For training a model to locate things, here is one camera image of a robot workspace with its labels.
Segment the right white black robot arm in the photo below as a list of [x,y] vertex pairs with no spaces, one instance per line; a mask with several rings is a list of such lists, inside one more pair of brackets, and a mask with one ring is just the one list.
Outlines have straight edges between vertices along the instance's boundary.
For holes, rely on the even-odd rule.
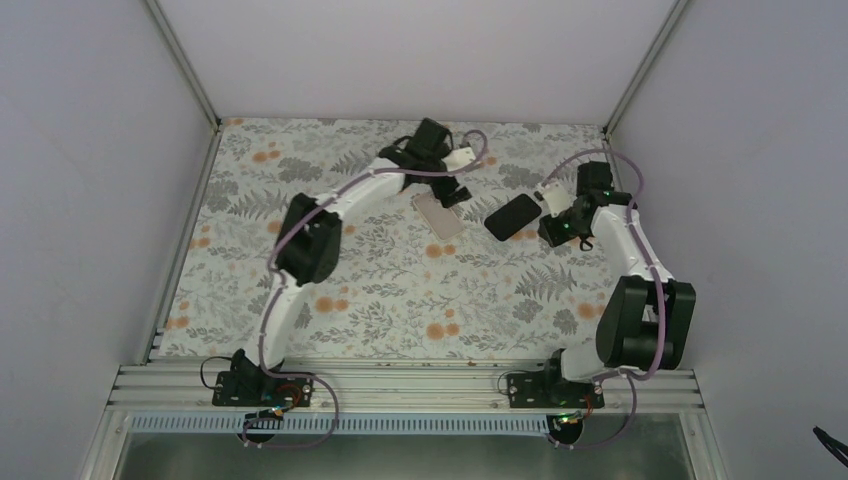
[[635,195],[618,191],[609,164],[590,161],[577,168],[570,196],[554,177],[537,196],[548,213],[538,233],[551,247],[577,239],[588,251],[600,246],[617,278],[592,341],[568,347],[560,369],[541,384],[544,399],[565,407],[580,393],[580,382],[599,381],[616,371],[639,380],[674,370],[682,360],[696,302],[694,287],[675,279],[642,229]]

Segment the beige phone case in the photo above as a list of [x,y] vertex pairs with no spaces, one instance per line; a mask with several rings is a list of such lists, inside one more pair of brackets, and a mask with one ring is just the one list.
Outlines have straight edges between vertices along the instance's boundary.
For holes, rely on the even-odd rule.
[[449,240],[464,231],[458,215],[442,206],[432,193],[422,193],[412,199],[412,205],[439,240]]

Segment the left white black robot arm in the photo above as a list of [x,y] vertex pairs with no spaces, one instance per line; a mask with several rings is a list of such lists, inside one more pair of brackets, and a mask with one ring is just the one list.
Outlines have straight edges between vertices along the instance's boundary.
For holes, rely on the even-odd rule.
[[458,175],[475,169],[487,148],[454,143],[450,130],[423,119],[416,131],[382,148],[346,184],[316,197],[296,195],[289,204],[266,266],[272,287],[263,317],[244,348],[231,357],[216,382],[219,392],[238,387],[255,405],[278,391],[276,370],[285,361],[290,334],[312,290],[340,260],[344,223],[415,184],[430,187],[445,208],[470,199]]

